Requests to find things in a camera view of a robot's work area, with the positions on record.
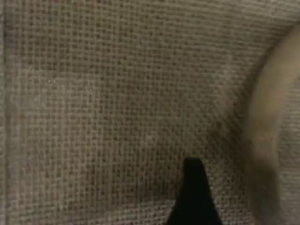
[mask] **curved edge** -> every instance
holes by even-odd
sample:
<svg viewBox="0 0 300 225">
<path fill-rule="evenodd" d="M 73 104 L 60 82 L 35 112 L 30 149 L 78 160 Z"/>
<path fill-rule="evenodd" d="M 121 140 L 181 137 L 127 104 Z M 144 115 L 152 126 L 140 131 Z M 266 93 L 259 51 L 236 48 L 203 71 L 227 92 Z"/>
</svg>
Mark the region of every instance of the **curved edge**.
<svg viewBox="0 0 300 225">
<path fill-rule="evenodd" d="M 243 127 L 245 172 L 255 219 L 282 223 L 278 180 L 278 132 L 286 96 L 300 76 L 300 26 L 274 49 L 262 69 Z"/>
</svg>

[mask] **grille cloth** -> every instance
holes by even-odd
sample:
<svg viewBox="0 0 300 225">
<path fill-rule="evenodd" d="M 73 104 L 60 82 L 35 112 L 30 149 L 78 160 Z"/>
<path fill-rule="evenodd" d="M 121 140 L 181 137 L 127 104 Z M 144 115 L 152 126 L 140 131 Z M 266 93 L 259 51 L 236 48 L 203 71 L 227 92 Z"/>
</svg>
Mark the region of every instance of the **grille cloth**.
<svg viewBox="0 0 300 225">
<path fill-rule="evenodd" d="M 162 224 L 187 156 L 203 159 L 224 224 L 251 224 L 241 119 L 268 51 L 300 19 L 298 0 L 2 0 L 0 9 L 1 224 Z M 299 88 L 280 135 L 292 225 Z"/>
</svg>

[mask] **beige mesh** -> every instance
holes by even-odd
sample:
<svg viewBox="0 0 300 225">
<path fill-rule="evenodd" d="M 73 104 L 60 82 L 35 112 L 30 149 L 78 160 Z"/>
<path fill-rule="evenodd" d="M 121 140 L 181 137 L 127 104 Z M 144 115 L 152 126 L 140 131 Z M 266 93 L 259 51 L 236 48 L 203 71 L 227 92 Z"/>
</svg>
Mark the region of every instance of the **beige mesh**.
<svg viewBox="0 0 300 225">
<path fill-rule="evenodd" d="M 300 20 L 298 0 L 0 5 L 1 224 L 163 224 L 186 156 L 203 159 L 224 224 L 251 224 L 240 122 L 266 53 Z M 280 141 L 292 225 L 299 87 Z"/>
</svg>

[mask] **woven fabric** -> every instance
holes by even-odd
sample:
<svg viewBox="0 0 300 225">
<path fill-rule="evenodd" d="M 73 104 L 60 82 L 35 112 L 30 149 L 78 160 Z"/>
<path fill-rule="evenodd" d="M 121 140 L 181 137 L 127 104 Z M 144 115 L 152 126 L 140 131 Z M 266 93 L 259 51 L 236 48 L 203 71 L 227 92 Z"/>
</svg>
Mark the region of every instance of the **woven fabric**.
<svg viewBox="0 0 300 225">
<path fill-rule="evenodd" d="M 267 52 L 299 15 L 297 0 L 7 0 L 1 222 L 162 224 L 195 156 L 224 224 L 251 224 L 241 120 Z M 280 139 L 290 224 L 297 87 Z"/>
</svg>

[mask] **fabric texture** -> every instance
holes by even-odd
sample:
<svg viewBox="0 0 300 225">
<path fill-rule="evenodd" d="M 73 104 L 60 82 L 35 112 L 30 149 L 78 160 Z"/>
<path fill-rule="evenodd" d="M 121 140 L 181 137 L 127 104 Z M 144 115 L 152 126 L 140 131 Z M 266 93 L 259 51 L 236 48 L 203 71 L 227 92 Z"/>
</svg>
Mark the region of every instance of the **fabric texture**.
<svg viewBox="0 0 300 225">
<path fill-rule="evenodd" d="M 163 224 L 185 157 L 203 160 L 224 224 L 252 223 L 240 125 L 265 57 L 300 20 L 298 0 L 0 6 L 1 224 Z M 299 96 L 297 82 L 279 145 L 292 225 Z"/>
</svg>

